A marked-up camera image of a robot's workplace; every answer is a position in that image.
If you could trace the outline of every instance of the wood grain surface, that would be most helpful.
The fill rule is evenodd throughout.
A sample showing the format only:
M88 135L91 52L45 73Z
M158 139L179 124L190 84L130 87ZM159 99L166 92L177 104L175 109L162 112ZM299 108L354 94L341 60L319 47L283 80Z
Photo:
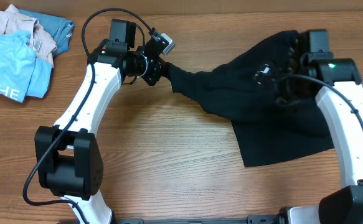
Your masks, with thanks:
M99 0L98 4L91 0L0 0L0 10L10 4L61 17L89 16L108 7L121 7L140 15L363 11L363 0Z
M128 16L119 19L134 21ZM0 95L0 223L55 223L75 219L67 205L32 207L22 199L35 164L34 134L64 112L82 83L86 55L76 27L70 51L55 59L50 90L41 100L17 103ZM90 50L108 37L112 17L89 24ZM168 62L210 71L281 30L326 28L336 57L353 58L363 77L363 12L305 12L144 16L176 41ZM205 113L173 94L162 79L123 86L98 130L105 172L101 191L118 218L246 217L279 208L318 203L339 188L334 150L271 166L244 168L230 121ZM33 200L55 197L37 178Z

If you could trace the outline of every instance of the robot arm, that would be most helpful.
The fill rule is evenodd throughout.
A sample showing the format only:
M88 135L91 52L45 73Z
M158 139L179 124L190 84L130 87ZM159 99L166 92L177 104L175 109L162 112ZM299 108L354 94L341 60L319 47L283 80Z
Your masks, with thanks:
M106 49L95 50L96 78L92 91L77 119L67 130L55 150L50 152L38 169L40 185L50 189L56 196L76 202L89 223L116 223L115 214L106 206L100 192L103 163L95 135L103 114L112 97L120 89L125 76L139 74L148 85L155 85L163 73L166 73L166 64L159 58L159 54L167 55L174 47L174 42L166 34L159 34L155 29L152 29L150 32L151 40L144 47L140 47L137 52L130 52L130 47L134 47L134 35L134 23L112 20L111 37L102 42L106 45ZM310 41L311 44L317 44L313 39ZM312 53L309 54L309 58L311 57L313 62L321 62L321 60L316 60L316 54ZM322 50L319 52L322 56L332 57L332 53L324 53L330 52L323 52ZM335 62L337 63L329 63L329 68L335 65L337 67L340 61L336 60ZM353 66L353 70L350 69L351 67L347 70L338 70L337 68L339 72L335 72L336 70L332 72L330 69L323 70L324 65L319 63L308 71L308 75L312 77L313 74L316 74L316 78L332 83L337 90L351 100L363 119L363 89L360 78L351 80L351 77L357 77L354 63ZM342 71L341 73L347 72L345 74L347 78L335 76L335 74L340 74L340 71ZM38 161L75 113L90 86L91 76L92 68L89 65L85 79L66 112L55 122L54 127L40 127L36 132L35 148ZM315 95L317 104L331 130L331 137L341 165L342 187L359 187L360 195L350 194L350 197L352 200L356 196L363 198L361 197L363 191L363 181L361 181L363 179L363 133L360 124L355 118L355 114L351 113L348 105L327 87L322 87ZM73 148L74 157L63 156L58 153L58 150L65 150L66 148ZM320 223L320 221L322 224L338 223L324 219L323 217L326 217L328 213L321 212L334 203L334 196L330 195L323 201L313 207L289 209L283 217L288 223L295 224ZM73 205L70 204L70 206L79 222L84 223L79 211ZM363 213L362 204L358 208L357 205L354 208L361 209Z
M95 84L84 104L82 110L69 128L69 131L80 131L86 129L88 133L97 134L98 127L104 115L108 103L120 89L121 74L119 68L114 68L108 63L94 63L95 67ZM72 115L75 114L77 107L86 95L88 87L92 79L92 67L87 66L85 79L73 101L71 102L65 113L54 123L54 126L59 126L63 129Z

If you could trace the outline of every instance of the beige shirt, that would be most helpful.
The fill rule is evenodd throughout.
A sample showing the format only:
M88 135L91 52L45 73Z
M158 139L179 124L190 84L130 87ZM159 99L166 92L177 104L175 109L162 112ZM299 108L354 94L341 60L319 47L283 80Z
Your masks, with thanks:
M26 30L31 33L29 47L36 50L36 56L49 62L54 67L52 52L57 45L51 35L39 24L39 20L19 13L19 10L10 5L6 11L0 11L0 34L11 34L17 30Z

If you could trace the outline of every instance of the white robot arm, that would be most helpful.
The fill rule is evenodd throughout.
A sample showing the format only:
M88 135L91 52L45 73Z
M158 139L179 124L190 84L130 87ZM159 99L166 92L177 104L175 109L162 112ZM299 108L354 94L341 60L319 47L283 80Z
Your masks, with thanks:
M125 32L115 32L117 29L124 29ZM133 30L135 25L131 25L127 21L112 20L111 35L124 34L124 36L111 36L106 42L106 50L97 55L94 63L95 67L95 83L92 90L76 117L76 120L66 130L65 137L57 143L57 150L65 148L74 148L75 156L67 157L59 155L57 150L50 152L45 158L46 162L39 168L39 182L42 187L48 188L56 196L69 205L75 212L80 223L94 224L114 224L118 223L139 223L143 224L143 220L127 220L116 221L115 214L105 204L102 194L99 190L101 179L103 177L103 164L101 155L98 150L95 135L100 125L103 114L115 93L120 89L125 75L129 73L138 73L147 82L148 85L155 85L160 79L163 71L166 70L164 62L159 58L159 54L168 54L174 47L174 42L166 34L158 34L154 29L150 31L152 39L143 46L137 54L130 54L129 47L134 46L134 38L125 33ZM328 42L328 36L322 38ZM330 70L337 64L329 64L329 69L324 68L324 60L315 60L320 63L317 67L318 75L316 78L332 83L333 88L339 90L357 109L363 120L363 87L361 78L346 74L347 78L341 76L325 77L335 74ZM344 68L355 67L350 61L337 61L343 64ZM92 67L87 67L85 79L73 99L66 112L58 119L54 127L40 127L35 136L35 146L37 160L47 151L47 147L56 139L59 131L65 129L69 121L72 119L75 111L86 95L92 77ZM270 217L268 221L278 223L312 223L312 224L328 224L328 223L345 223L344 217L338 219L338 215L329 215L327 209L329 205L333 205L336 199L341 197L346 189L352 187L360 187L357 192L350 194L351 199L359 201L359 205L352 202L351 209L347 212L353 220L361 220L363 216L363 129L356 118L355 111L351 111L349 105L334 91L324 86L318 90L315 100L318 107L323 112L325 120L329 126L332 141L337 151L341 167L341 192L336 192L327 198L324 198L319 205L311 207L294 207L288 209L284 214ZM259 218L254 221L254 216L249 216L244 220L201 220L195 223L267 223L266 218ZM191 223L193 221L169 221L171 223ZM147 223L164 223L150 221Z

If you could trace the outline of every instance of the light blue t-shirt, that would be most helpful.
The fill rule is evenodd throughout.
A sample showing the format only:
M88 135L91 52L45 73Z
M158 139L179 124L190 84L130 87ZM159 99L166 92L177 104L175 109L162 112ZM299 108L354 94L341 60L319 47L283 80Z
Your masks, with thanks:
M28 31L0 35L0 94L23 102L26 96L42 98L49 86L51 65L27 46Z

